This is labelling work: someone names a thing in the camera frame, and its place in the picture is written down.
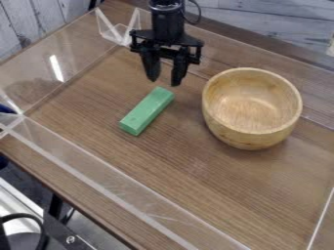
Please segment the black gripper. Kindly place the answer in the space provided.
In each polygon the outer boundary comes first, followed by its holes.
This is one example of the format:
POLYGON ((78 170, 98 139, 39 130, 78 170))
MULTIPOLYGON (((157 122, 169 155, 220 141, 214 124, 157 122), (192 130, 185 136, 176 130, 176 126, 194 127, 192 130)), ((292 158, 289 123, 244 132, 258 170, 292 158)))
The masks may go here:
POLYGON ((174 60, 172 86, 182 84, 190 63, 200 64, 204 42, 186 33, 186 22, 198 24, 201 18, 186 17, 186 0, 149 0, 150 29, 130 31, 131 51, 141 55, 143 69, 150 81, 161 74, 161 59, 174 60))

